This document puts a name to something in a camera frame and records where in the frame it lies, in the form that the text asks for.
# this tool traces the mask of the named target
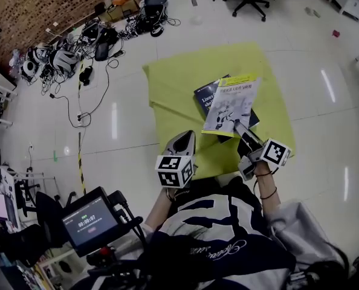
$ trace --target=wrist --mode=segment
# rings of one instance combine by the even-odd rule
[[[256,168],[254,170],[254,174],[256,176],[264,176],[267,174],[270,174],[271,170],[270,167],[268,166],[268,163],[265,161],[258,161],[256,163]]]
[[[177,188],[165,188],[166,196],[173,201],[175,192],[177,191]]]

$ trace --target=cardboard box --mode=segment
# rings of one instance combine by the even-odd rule
[[[116,5],[111,7],[106,12],[99,15],[102,22],[117,22],[129,14],[134,14],[139,11],[139,3],[141,0],[128,0],[123,5]]]

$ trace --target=book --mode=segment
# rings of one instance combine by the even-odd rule
[[[230,77],[229,74],[223,77],[223,79]],[[215,97],[216,90],[218,88],[218,83],[220,82],[220,79],[215,80],[214,82],[210,82],[209,84],[206,84],[196,90],[194,90],[194,95],[199,103],[199,105],[202,108],[202,111],[206,116],[208,116],[209,109],[212,105],[213,99]],[[251,115],[250,115],[250,122],[249,122],[249,128],[256,126],[260,122],[259,118],[257,117],[256,113],[251,109]]]
[[[212,97],[201,97],[203,108],[208,111],[202,133],[238,137],[234,132],[234,124],[237,121],[250,127],[251,107],[260,81],[260,77],[246,74],[223,77],[218,80],[218,84],[210,83],[210,87],[217,87]]]

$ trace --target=yellow-green cloth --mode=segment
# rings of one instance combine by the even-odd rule
[[[154,110],[160,148],[186,130],[196,133],[194,179],[238,170],[239,139],[220,143],[216,135],[201,134],[205,116],[194,90],[227,74],[255,73],[262,83],[253,103],[260,123],[251,130],[262,140],[274,138],[295,151],[293,130],[282,93],[271,67],[256,43],[205,48],[149,63],[143,67],[149,81],[149,101]]]

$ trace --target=black and white marker cube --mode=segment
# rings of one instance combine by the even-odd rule
[[[266,162],[271,162],[278,167],[282,167],[286,164],[290,154],[291,149],[288,146],[269,138],[260,159]]]
[[[191,156],[160,155],[155,170],[163,187],[183,188],[194,175]]]

